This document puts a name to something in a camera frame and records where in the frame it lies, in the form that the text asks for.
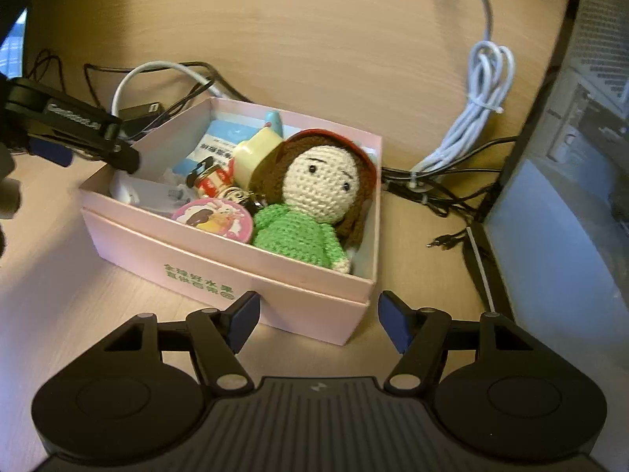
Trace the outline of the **gloved left hand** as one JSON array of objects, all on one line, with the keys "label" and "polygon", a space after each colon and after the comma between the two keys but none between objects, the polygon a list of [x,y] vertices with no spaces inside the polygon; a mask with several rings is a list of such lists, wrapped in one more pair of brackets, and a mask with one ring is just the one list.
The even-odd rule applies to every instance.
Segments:
[{"label": "gloved left hand", "polygon": [[0,218],[2,221],[11,219],[21,206],[20,182],[12,178],[15,171],[15,161],[4,145],[0,145]]}]

